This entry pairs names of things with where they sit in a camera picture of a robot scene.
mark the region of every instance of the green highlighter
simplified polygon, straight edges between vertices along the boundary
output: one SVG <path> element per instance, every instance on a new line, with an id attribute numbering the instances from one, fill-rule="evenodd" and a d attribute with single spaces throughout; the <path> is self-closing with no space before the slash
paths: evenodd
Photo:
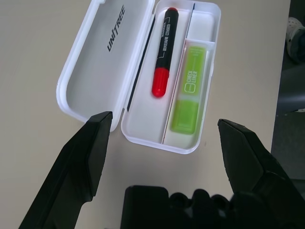
<path id="1" fill-rule="evenodd" d="M 196 130 L 205 57 L 205 48 L 187 48 L 171 126 L 174 132 L 191 135 Z"/>

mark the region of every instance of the beige table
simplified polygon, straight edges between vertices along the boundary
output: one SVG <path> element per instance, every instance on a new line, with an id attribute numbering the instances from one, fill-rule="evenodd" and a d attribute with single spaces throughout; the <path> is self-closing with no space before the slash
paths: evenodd
<path id="1" fill-rule="evenodd" d="M 148 148 L 117 128 L 97 196 L 83 206 L 76 228 L 119 228 L 124 191 L 134 184 L 230 198 L 219 118 L 252 129 L 270 150 L 289 0 L 214 2 L 222 20 L 199 148 L 185 156 Z M 19 226 L 62 146 L 82 126 L 60 111 L 55 89 L 89 3 L 0 3 L 0 228 Z"/>

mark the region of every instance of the red marker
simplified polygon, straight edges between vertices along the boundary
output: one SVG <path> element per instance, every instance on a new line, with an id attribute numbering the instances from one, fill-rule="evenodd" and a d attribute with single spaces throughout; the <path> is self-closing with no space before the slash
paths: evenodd
<path id="1" fill-rule="evenodd" d="M 179 14 L 176 8 L 169 8 L 165 13 L 159 53 L 152 83 L 152 94 L 157 98 L 164 96 L 166 92 L 178 17 Z"/>

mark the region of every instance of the green label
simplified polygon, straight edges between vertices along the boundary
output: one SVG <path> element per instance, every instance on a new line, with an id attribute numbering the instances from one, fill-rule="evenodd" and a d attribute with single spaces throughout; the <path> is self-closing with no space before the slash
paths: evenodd
<path id="1" fill-rule="evenodd" d="M 198 95 L 205 62 L 206 50 L 200 46 L 190 46 L 186 54 L 181 93 Z"/>

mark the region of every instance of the white plastic case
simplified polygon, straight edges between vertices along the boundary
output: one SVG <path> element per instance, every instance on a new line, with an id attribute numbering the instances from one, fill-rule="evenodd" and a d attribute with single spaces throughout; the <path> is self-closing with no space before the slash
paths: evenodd
<path id="1" fill-rule="evenodd" d="M 154 13 L 153 7 L 154 0 L 93 0 L 58 80 L 57 101 L 63 112 L 82 122 L 112 111 L 111 131 L 123 111 L 121 129 L 129 141 L 188 154 L 198 147 L 204 130 L 221 11 L 213 3 L 190 0 L 162 0 Z M 169 7 L 177 8 L 179 20 L 166 94 L 156 99 L 153 73 Z M 168 125 L 184 44 L 207 49 L 193 135 L 172 132 Z"/>

